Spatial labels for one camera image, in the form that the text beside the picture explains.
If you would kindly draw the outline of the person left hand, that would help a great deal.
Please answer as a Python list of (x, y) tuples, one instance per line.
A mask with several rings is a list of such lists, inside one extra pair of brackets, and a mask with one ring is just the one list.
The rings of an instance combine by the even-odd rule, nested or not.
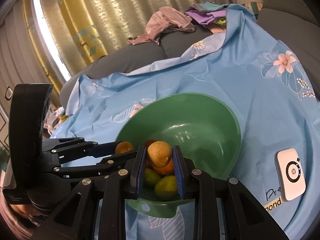
[(39, 211), (32, 204), (23, 204), (23, 205), (12, 205), (10, 207), (18, 213), (20, 216), (24, 218), (28, 218), (29, 216), (40, 216)]

